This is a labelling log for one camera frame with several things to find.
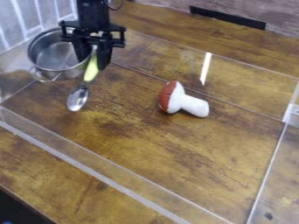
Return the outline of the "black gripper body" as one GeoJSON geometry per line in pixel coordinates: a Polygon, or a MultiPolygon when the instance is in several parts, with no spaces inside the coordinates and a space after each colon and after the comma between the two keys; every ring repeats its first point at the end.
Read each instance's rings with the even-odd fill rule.
{"type": "Polygon", "coordinates": [[[61,40],[70,42],[76,37],[81,36],[90,42],[93,40],[89,34],[102,32],[110,34],[118,33],[118,38],[106,38],[113,47],[122,48],[125,46],[124,26],[110,23],[109,12],[117,11],[122,6],[122,0],[76,0],[78,19],[76,21],[60,21],[61,40]]]}

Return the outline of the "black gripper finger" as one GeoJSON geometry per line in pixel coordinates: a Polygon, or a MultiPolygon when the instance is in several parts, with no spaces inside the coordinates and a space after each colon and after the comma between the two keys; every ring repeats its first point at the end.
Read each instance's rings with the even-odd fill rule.
{"type": "Polygon", "coordinates": [[[77,56],[78,61],[82,61],[90,54],[92,48],[89,43],[84,38],[74,38],[72,40],[74,53],[77,56]]]}
{"type": "Polygon", "coordinates": [[[112,45],[108,41],[97,42],[97,69],[102,71],[110,62],[112,45]]]}

